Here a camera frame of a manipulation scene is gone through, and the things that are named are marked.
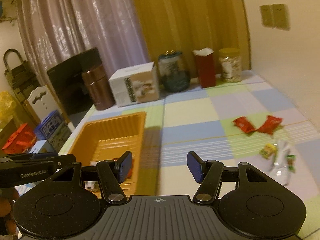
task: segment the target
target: jar lid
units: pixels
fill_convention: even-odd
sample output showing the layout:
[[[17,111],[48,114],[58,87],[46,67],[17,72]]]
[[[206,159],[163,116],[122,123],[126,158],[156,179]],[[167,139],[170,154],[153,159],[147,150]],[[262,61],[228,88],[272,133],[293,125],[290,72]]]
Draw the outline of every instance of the jar lid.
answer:
[[[88,71],[82,73],[82,79],[86,85],[90,85],[106,76],[103,65],[90,68]]]
[[[179,50],[172,50],[172,51],[167,51],[166,53],[164,54],[161,54],[159,56],[159,59],[167,59],[167,58],[173,58],[173,57],[177,57],[179,55],[181,55],[182,52],[179,51]]]
[[[219,50],[220,57],[238,57],[240,56],[240,49],[224,48]]]

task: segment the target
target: table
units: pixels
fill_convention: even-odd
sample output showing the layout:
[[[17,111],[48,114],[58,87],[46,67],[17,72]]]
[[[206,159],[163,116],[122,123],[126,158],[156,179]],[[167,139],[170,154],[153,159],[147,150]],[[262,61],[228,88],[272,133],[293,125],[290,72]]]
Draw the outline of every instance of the table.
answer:
[[[66,154],[86,122],[147,112],[141,156],[139,194],[190,195],[198,184],[186,166],[186,155],[196,152],[204,160],[214,159],[225,166],[249,162],[268,173],[271,160],[259,155],[266,143],[283,139],[292,145],[296,155],[296,172],[287,188],[299,196],[307,207],[307,218],[300,237],[320,239],[320,134],[286,96],[252,71],[243,71],[243,81],[222,83],[201,89],[192,80],[182,93],[166,93],[155,102],[88,111],[60,151]],[[247,136],[232,121],[240,116],[258,128],[272,114],[284,119],[274,136],[255,132]],[[33,185],[19,188],[23,193]],[[233,190],[235,183],[223,183],[220,197]]]

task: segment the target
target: orange box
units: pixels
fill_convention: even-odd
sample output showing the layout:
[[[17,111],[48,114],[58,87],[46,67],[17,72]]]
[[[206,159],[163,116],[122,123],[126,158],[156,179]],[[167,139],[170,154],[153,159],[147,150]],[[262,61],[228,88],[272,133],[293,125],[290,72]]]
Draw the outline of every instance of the orange box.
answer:
[[[23,153],[32,147],[35,142],[36,135],[31,127],[27,123],[24,123],[9,137],[2,150],[6,154]]]
[[[145,120],[146,113],[137,112],[88,122],[68,154],[73,154],[83,166],[90,166],[90,162],[116,159],[131,151],[132,175],[121,184],[125,195],[130,197],[137,188]]]

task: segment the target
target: orange plastic tray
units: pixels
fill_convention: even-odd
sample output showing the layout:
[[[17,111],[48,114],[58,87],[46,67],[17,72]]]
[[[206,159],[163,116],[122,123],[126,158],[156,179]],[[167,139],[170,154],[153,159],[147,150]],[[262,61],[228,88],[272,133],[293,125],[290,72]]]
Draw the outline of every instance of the orange plastic tray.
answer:
[[[127,197],[136,191],[143,140],[145,112],[120,115],[88,122],[82,127],[68,154],[83,166],[90,162],[119,158],[131,151],[134,159],[132,175],[121,184]]]

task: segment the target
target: human hand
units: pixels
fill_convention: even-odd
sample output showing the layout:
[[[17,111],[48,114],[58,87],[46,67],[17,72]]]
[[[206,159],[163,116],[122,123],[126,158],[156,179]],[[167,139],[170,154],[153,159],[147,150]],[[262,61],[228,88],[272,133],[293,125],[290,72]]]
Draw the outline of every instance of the human hand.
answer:
[[[12,188],[0,189],[0,218],[4,219],[5,227],[9,235],[16,234],[16,224],[12,216],[13,200],[19,198],[18,191]]]

